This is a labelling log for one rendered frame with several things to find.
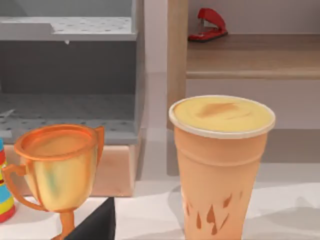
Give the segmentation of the red stapler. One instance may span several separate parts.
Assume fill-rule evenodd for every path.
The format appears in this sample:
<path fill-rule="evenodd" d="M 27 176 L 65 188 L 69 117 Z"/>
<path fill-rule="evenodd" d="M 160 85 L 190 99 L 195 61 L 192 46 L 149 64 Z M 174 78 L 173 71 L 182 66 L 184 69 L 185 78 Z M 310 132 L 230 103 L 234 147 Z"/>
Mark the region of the red stapler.
<path fill-rule="evenodd" d="M 188 36 L 189 42 L 206 43 L 228 35 L 222 16 L 212 8 L 203 7 L 198 11 L 198 30 Z"/>

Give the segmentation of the stack of coloured rings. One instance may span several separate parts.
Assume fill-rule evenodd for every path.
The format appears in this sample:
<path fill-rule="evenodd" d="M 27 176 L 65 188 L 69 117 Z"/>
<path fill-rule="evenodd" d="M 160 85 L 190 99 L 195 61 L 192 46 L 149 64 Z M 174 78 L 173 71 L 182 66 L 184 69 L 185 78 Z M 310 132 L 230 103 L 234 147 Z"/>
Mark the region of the stack of coloured rings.
<path fill-rule="evenodd" d="M 0 138 L 0 224 L 9 220 L 16 212 L 15 201 L 8 190 L 2 175 L 7 166 L 3 140 Z"/>

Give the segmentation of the orange cup with yellow drink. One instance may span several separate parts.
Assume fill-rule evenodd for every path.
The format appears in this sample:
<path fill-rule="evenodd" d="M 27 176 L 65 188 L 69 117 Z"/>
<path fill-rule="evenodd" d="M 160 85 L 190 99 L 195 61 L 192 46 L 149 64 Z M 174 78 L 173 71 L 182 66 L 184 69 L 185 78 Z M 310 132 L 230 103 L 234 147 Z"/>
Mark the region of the orange cup with yellow drink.
<path fill-rule="evenodd" d="M 175 102 L 174 126 L 186 240 L 241 240 L 268 133 L 266 105 L 227 95 Z"/>

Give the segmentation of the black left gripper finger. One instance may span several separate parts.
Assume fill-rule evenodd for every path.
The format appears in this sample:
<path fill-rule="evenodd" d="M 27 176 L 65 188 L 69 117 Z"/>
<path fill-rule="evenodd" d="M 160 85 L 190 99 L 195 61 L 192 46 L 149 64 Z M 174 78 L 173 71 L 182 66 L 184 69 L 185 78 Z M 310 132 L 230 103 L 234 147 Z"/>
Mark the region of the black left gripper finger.
<path fill-rule="evenodd" d="M 115 240 L 116 209 L 114 197 L 109 197 L 85 218 L 66 240 Z"/>

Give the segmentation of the wooden open shelf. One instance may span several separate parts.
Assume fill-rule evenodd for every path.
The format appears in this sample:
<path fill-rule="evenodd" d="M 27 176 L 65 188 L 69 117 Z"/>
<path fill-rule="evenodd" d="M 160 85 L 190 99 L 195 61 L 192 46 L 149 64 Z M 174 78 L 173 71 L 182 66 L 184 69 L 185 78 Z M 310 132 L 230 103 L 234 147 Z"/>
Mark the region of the wooden open shelf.
<path fill-rule="evenodd" d="M 264 161 L 320 167 L 320 0 L 167 0 L 167 103 L 199 94 L 252 98 L 277 115 Z M 228 35 L 189 42 L 198 12 Z"/>

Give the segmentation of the golden trophy cup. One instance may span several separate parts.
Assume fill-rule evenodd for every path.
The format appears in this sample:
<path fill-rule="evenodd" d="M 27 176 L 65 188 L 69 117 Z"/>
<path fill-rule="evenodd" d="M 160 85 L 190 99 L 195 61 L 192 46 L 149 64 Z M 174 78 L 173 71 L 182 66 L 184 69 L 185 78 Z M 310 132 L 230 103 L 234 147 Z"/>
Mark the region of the golden trophy cup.
<path fill-rule="evenodd" d="M 21 204 L 58 213 L 64 240 L 75 229 L 74 211 L 90 196 L 105 145 L 105 128 L 52 124 L 20 136 L 13 148 L 20 164 L 2 169 L 7 188 Z"/>

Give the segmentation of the pulled-out drawer, grey pierced inside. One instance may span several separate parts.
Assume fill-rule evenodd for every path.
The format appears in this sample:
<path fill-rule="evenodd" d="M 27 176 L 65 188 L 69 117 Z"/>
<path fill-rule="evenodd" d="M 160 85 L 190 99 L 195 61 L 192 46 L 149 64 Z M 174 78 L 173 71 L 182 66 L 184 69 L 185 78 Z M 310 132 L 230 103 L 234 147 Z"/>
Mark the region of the pulled-out drawer, grey pierced inside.
<path fill-rule="evenodd" d="M 52 124 L 138 142 L 144 0 L 0 0 L 0 138 Z"/>

